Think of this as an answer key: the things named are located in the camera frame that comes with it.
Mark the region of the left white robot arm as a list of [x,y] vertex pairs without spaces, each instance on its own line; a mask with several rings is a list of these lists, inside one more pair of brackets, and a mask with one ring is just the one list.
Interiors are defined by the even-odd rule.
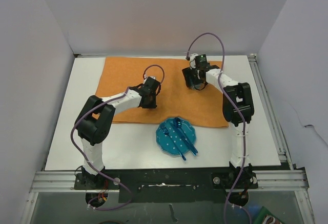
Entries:
[[[73,145],[84,157],[82,174],[92,188],[104,184],[104,163],[102,143],[108,136],[114,116],[132,108],[156,108],[156,97],[161,83],[153,77],[143,83],[127,87],[125,92],[110,97],[90,96],[80,111],[71,131]],[[82,148],[74,141],[74,132],[81,139]]]

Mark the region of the blue polka dot plate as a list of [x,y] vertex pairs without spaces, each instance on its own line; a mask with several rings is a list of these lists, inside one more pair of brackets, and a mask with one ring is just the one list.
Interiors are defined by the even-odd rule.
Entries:
[[[169,154],[171,156],[180,156],[178,151],[173,148],[173,145],[172,145],[170,139],[165,136],[165,134],[163,133],[163,131],[160,128],[160,125],[165,125],[166,128],[169,130],[169,134],[176,141],[178,147],[180,148],[181,152],[185,156],[185,154],[187,152],[191,152],[191,151],[186,146],[186,144],[181,140],[180,136],[177,134],[177,132],[175,130],[175,127],[173,125],[173,119],[174,118],[175,117],[167,118],[165,121],[163,121],[159,124],[159,126],[158,126],[158,128],[156,129],[156,132],[155,132],[156,143],[167,154]],[[196,132],[195,132],[194,127],[187,120],[182,119],[182,118],[180,118],[180,119],[181,119],[181,122],[182,122],[182,129],[184,130],[184,132],[187,135],[188,139],[191,141],[191,143],[195,147],[195,142],[197,140],[197,137],[196,137]]]

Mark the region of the blue plastic knife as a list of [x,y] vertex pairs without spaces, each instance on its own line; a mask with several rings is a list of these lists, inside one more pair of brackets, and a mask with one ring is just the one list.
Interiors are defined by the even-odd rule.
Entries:
[[187,138],[187,136],[183,133],[183,131],[179,128],[177,128],[177,133],[181,137],[181,140],[186,144],[186,146],[189,148],[189,150],[192,152],[194,156],[197,155],[198,151],[194,147],[194,145],[190,142],[190,140]]

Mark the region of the blue plastic fork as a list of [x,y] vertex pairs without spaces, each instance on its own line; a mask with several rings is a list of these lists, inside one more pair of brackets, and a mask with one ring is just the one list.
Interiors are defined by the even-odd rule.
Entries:
[[163,133],[165,134],[166,137],[168,137],[173,145],[173,148],[176,149],[179,153],[179,155],[182,157],[182,159],[184,161],[186,161],[186,157],[183,155],[183,153],[181,152],[180,148],[178,147],[176,141],[173,139],[173,137],[169,134],[169,130],[166,128],[165,125],[160,125],[161,130],[163,131]]

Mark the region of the orange cloth placemat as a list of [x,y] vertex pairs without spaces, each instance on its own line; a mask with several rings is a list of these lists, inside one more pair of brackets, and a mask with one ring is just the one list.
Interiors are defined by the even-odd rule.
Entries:
[[186,86],[182,70],[189,66],[183,59],[107,57],[95,92],[98,97],[122,93],[137,86],[143,76],[163,81],[155,109],[133,108],[115,115],[115,123],[159,124],[167,118],[180,117],[194,126],[225,128],[222,112],[223,94],[212,85],[203,90]]

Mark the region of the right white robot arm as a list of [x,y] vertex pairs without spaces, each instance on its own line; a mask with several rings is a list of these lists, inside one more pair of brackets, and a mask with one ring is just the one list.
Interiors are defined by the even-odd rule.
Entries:
[[228,77],[223,66],[211,65],[205,54],[187,56],[189,66],[182,70],[186,86],[200,91],[212,85],[223,94],[222,113],[232,129],[232,155],[230,164],[235,168],[251,165],[247,149],[249,124],[255,113],[249,83]]

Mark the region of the blue plastic spoon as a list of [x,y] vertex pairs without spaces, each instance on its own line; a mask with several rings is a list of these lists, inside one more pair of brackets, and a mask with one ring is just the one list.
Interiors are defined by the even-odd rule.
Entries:
[[191,141],[188,139],[187,135],[185,134],[184,130],[182,129],[181,119],[178,117],[174,118],[173,125],[175,127],[177,134],[180,136],[181,140],[186,144],[186,146],[189,148],[189,150],[192,152],[192,154],[194,156],[196,156],[198,151],[194,147],[194,145],[191,143]]

